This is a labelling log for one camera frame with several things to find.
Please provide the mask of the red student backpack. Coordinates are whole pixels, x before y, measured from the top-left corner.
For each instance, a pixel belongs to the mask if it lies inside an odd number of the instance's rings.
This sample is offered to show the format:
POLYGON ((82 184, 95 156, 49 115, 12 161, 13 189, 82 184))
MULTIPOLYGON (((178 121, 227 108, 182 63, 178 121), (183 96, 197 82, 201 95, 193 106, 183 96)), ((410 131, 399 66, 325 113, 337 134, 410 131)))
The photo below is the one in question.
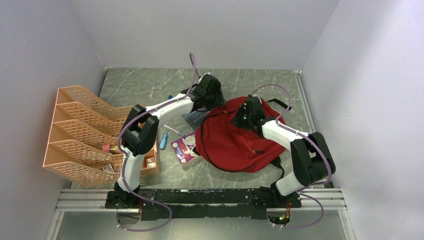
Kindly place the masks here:
POLYGON ((255 173, 278 158, 285 148, 232 120, 246 97, 237 97, 210 111, 195 134, 195 149, 215 168, 230 173, 255 173))

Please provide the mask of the purple sticker book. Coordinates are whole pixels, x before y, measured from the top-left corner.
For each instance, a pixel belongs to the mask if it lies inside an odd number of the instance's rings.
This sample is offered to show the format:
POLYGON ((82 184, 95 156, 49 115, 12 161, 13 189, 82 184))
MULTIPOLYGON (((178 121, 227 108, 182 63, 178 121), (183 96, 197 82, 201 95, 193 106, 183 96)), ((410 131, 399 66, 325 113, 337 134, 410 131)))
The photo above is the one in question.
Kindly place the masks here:
POLYGON ((194 163, 199 158, 195 153, 196 148, 196 132, 192 132, 170 143, 179 164, 182 167, 194 163))

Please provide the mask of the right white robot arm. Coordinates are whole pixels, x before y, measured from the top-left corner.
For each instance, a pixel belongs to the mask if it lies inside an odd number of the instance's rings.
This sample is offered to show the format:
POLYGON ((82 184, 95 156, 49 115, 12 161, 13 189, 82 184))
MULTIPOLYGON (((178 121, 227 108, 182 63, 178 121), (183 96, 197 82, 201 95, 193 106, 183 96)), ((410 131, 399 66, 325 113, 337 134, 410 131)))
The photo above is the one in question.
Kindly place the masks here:
POLYGON ((270 202, 282 207, 289 195, 311 185, 327 184, 336 166, 327 142, 320 132, 305 133, 266 116, 262 101, 248 96, 237 108, 232 124, 253 131, 261 138, 273 141, 291 153, 293 171, 277 180, 270 193, 270 202))

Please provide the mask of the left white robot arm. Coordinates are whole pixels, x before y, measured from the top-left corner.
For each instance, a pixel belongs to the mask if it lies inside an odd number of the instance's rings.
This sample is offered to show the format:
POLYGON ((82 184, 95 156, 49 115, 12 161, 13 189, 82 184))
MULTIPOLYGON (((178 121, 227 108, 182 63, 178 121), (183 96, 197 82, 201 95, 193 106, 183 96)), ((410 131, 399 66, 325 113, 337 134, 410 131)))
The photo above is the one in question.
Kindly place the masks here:
POLYGON ((211 110, 225 103, 221 83, 211 74, 200 77, 175 97, 143 107, 134 105, 118 135, 117 147, 123 153, 121 173, 114 185, 118 201, 126 208, 139 200, 141 168, 146 154, 153 148, 158 128, 174 117, 205 108, 211 110))

